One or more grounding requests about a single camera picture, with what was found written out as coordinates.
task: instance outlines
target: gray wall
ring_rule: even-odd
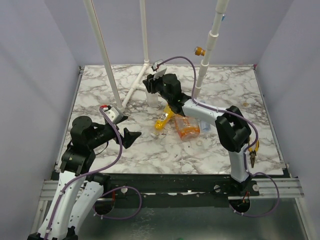
[[[257,67],[284,160],[320,236],[320,1],[295,0]]]
[[[25,240],[79,68],[43,0],[1,1],[0,33],[0,238]]]
[[[212,64],[256,64],[293,0],[230,0]],[[79,65],[102,64],[81,0],[45,0]],[[217,0],[146,0],[150,60],[183,55],[195,64],[206,47]],[[94,0],[112,64],[143,63],[138,0]],[[183,60],[176,63],[186,64]]]

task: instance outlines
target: marble tabletop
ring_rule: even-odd
[[[166,73],[174,73],[181,81],[182,90],[191,93],[193,71],[188,66],[168,65]],[[141,65],[114,65],[112,67],[120,98],[123,100],[131,83],[140,72]],[[149,68],[145,76],[151,73]],[[217,130],[211,126],[209,133],[201,133],[198,138],[182,141],[175,129],[174,120],[165,126],[158,139],[150,133],[166,102],[159,99],[159,107],[148,107],[144,91],[136,90],[124,112],[128,120],[120,123],[130,131],[140,131],[142,135],[128,149],[123,149],[122,157],[105,173],[142,173],[142,174],[229,174],[230,161],[226,149],[219,142]],[[239,107],[244,117],[251,120],[259,132],[260,147],[252,173],[282,175],[283,161],[280,159],[269,120],[259,91],[255,73],[250,66],[210,66],[203,80],[198,99],[217,107]],[[82,115],[89,116],[94,122],[104,123],[99,106],[115,104],[114,96],[106,75],[100,65],[86,66],[78,89],[68,131],[63,143],[62,153],[70,141],[72,121]],[[96,153],[105,146],[96,149]],[[119,146],[110,141],[108,148],[99,154],[91,169],[96,170],[113,162],[118,155]]]

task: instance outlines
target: floor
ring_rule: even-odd
[[[131,83],[142,68],[141,65],[115,65],[112,67],[120,98],[124,99]],[[191,93],[193,71],[188,66],[170,66],[166,73],[175,73],[181,81],[182,90]],[[150,133],[163,111],[166,102],[159,97],[159,107],[151,108],[146,103],[146,94],[136,90],[128,102],[124,114],[129,118],[118,126],[122,133],[127,127],[130,131],[140,131],[142,135],[132,147],[125,149],[122,158],[105,173],[143,173],[143,174],[229,174],[230,161],[227,150],[219,142],[216,129],[201,133],[198,138],[182,142],[174,121],[171,120],[154,139]],[[280,160],[269,120],[259,91],[255,73],[250,66],[209,67],[199,99],[217,107],[240,108],[244,117],[251,120],[259,132],[260,148],[252,173],[282,175],[283,161]],[[114,97],[103,66],[86,66],[75,100],[68,132],[62,153],[70,141],[69,131],[72,121],[82,115],[89,116],[94,122],[103,123],[99,106],[114,104]],[[102,168],[114,161],[119,146],[114,141],[98,155],[91,170]]]

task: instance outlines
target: brass fitting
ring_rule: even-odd
[[[194,49],[194,54],[197,55],[197,56],[204,56],[206,53],[206,50],[203,50],[202,47],[199,47],[197,46],[195,49]]]

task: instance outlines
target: yellow bottle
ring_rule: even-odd
[[[174,115],[175,113],[171,111],[169,105],[166,105],[158,120],[155,122],[154,127],[158,130],[163,129],[169,121],[169,119],[171,119]]]

